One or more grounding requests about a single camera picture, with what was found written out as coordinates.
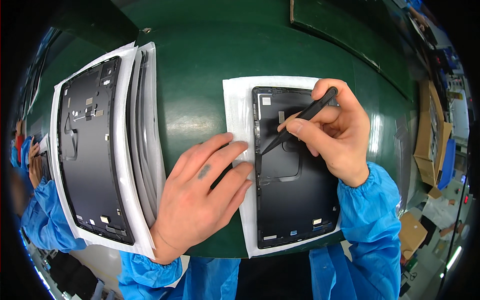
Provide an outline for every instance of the fingernail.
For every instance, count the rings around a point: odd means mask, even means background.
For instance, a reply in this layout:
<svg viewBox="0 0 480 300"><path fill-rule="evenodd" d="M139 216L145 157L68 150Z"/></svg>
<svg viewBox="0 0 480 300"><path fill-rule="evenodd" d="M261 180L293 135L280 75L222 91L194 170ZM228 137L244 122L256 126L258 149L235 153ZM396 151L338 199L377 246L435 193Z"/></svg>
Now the fingernail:
<svg viewBox="0 0 480 300"><path fill-rule="evenodd" d="M299 133L302 127L303 127L302 119L293 119L287 124L287 130L291 134Z"/></svg>

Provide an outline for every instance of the cardboard box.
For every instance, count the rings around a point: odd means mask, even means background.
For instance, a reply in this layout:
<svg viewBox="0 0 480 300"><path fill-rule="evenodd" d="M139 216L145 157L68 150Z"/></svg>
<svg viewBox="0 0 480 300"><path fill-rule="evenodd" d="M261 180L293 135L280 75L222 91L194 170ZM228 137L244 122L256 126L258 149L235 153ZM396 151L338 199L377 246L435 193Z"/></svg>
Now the cardboard box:
<svg viewBox="0 0 480 300"><path fill-rule="evenodd" d="M442 195L436 186L451 131L452 124L444 121L442 105L435 86L430 81L420 82L420 120L413 156L422 181L432 186L429 195L433 198Z"/></svg>
<svg viewBox="0 0 480 300"><path fill-rule="evenodd" d="M400 238L400 251L408 260L427 237L427 230L409 212L403 214L400 222L402 223L402 228L398 234Z"/></svg>

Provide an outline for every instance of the tattoo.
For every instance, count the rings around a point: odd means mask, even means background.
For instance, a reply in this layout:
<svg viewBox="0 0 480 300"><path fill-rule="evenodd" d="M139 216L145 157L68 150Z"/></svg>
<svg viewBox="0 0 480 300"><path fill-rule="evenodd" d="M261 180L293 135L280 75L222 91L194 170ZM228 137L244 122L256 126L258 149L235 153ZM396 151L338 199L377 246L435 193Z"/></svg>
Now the tattoo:
<svg viewBox="0 0 480 300"><path fill-rule="evenodd" d="M210 165L205 165L205 167L200 171L200 174L198 174L198 179L202 179L207 175L208 171L210 170Z"/></svg>

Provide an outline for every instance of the black tablet housing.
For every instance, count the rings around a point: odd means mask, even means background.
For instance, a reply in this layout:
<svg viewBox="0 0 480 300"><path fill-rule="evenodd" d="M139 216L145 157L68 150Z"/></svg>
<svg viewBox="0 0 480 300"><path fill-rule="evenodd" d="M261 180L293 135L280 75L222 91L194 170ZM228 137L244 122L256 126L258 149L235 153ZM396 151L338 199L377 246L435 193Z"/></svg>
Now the black tablet housing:
<svg viewBox="0 0 480 300"><path fill-rule="evenodd" d="M63 186L76 225L133 245L114 156L113 108L120 64L121 58L113 57L63 84L58 152Z"/></svg>
<svg viewBox="0 0 480 300"><path fill-rule="evenodd" d="M338 178L322 157L314 157L296 138L260 155L277 136L277 126L312 103L311 93L282 87L252 89L259 249L335 230Z"/></svg>

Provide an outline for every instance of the green workbench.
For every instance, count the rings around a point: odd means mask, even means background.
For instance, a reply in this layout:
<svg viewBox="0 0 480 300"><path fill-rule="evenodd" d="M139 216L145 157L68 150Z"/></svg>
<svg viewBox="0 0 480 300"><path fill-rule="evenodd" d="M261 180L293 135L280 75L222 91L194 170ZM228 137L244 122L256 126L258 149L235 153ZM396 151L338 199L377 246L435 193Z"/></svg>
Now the green workbench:
<svg viewBox="0 0 480 300"><path fill-rule="evenodd" d="M169 174L192 145L225 132L222 80L243 76L289 75L339 78L348 83L371 120L375 145L367 159L396 178L395 121L417 110L417 96L407 100L364 61L319 37L294 28L288 1L139 1L121 10L141 32L137 45L155 42L160 140ZM78 38L43 70L37 101L27 116L27 133L41 120L49 131L53 86L104 51ZM341 232L288 252L305 251L343 240ZM247 257L240 214L189 255Z"/></svg>

